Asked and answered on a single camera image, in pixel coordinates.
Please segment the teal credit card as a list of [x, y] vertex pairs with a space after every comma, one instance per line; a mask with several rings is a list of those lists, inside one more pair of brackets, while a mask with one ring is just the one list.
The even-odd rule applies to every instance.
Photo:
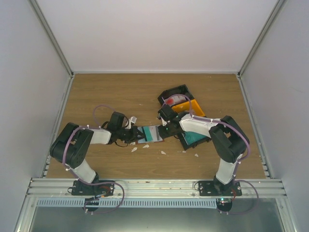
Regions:
[[162, 138], [159, 134], [158, 125], [156, 126], [143, 126], [141, 128], [146, 136], [146, 142], [160, 142]]

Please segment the brown leather card holder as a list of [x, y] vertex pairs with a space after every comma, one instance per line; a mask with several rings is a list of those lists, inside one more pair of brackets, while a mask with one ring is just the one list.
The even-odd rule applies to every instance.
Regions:
[[160, 136], [158, 127], [158, 125], [138, 127], [138, 130], [144, 133], [145, 137], [138, 140], [136, 143], [145, 144], [163, 142], [164, 139]]

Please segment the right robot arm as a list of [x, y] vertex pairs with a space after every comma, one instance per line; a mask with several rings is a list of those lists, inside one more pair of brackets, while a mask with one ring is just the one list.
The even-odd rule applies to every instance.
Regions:
[[224, 196], [231, 190], [231, 182], [236, 178], [239, 163], [250, 155], [250, 140], [236, 121], [230, 117], [207, 118], [189, 112], [175, 112], [170, 106], [164, 105], [158, 111], [162, 125], [158, 131], [165, 139], [185, 132], [204, 135], [213, 142], [220, 157], [218, 171], [214, 178], [214, 191]]

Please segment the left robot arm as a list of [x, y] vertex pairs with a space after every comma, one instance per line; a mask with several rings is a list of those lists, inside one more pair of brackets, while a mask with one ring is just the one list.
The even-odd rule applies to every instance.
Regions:
[[137, 142], [146, 137], [135, 126], [136, 118], [113, 112], [109, 121], [98, 128], [68, 123], [49, 149], [49, 155], [61, 163], [80, 182], [88, 195], [99, 191], [98, 174], [90, 167], [85, 157], [90, 145], [112, 145], [118, 140], [125, 144]]

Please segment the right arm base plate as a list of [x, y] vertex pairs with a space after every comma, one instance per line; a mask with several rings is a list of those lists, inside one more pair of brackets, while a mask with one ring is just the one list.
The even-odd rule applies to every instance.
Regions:
[[194, 186], [195, 189], [199, 191], [200, 196], [224, 196], [224, 197], [233, 197], [233, 196], [241, 196], [242, 190], [240, 187], [240, 183], [233, 184], [232, 182], [227, 185], [215, 186], [215, 182], [213, 180], [200, 180], [197, 182], [197, 185]]

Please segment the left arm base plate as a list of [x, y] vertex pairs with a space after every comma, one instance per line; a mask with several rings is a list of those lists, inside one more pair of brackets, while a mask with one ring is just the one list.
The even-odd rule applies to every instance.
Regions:
[[112, 196], [114, 181], [98, 181], [99, 185], [85, 184], [79, 180], [73, 182], [67, 192], [73, 196]]

